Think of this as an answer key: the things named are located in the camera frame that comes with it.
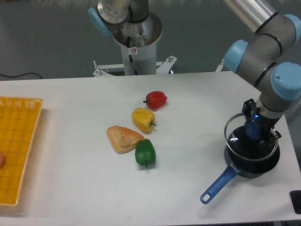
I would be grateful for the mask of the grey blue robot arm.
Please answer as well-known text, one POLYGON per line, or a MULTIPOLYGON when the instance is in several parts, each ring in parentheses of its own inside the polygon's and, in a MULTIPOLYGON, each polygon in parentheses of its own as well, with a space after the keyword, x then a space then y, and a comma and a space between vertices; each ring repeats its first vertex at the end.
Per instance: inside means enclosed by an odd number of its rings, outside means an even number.
MULTIPOLYGON (((244 104, 246 132, 254 140, 279 139, 276 122, 301 96, 301 67, 276 63, 301 37, 298 17, 280 15, 264 0, 228 0, 228 7, 256 34, 252 43, 238 40, 227 50, 221 67, 251 84, 261 95, 244 104)), ((160 19, 146 0, 100 0, 88 10, 97 31, 112 35, 121 47, 126 75, 168 73, 176 59, 158 65, 156 43, 162 34, 160 19)))

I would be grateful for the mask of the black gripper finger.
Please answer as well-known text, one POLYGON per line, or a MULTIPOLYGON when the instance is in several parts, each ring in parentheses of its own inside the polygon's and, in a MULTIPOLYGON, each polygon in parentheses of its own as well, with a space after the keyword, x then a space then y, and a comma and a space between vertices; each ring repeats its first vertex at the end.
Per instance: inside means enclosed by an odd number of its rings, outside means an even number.
POLYGON ((277 140, 281 138, 281 134, 274 128, 261 129, 261 138, 258 147, 263 151, 273 151, 277 146, 277 140))
POLYGON ((255 101, 252 98, 249 99, 249 100, 246 100, 243 103, 242 114, 245 117, 245 123, 244 123, 245 126, 249 122, 254 121, 255 110, 256 110, 256 103, 255 103, 255 101))

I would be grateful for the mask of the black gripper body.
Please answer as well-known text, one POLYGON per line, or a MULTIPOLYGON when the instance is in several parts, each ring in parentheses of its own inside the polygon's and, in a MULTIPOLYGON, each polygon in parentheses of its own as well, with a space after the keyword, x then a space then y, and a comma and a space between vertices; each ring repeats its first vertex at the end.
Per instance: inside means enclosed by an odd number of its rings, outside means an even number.
POLYGON ((273 112, 264 106, 254 107, 252 119, 258 125, 261 139, 279 139, 282 135, 275 129, 275 124, 282 117, 282 112, 273 112))

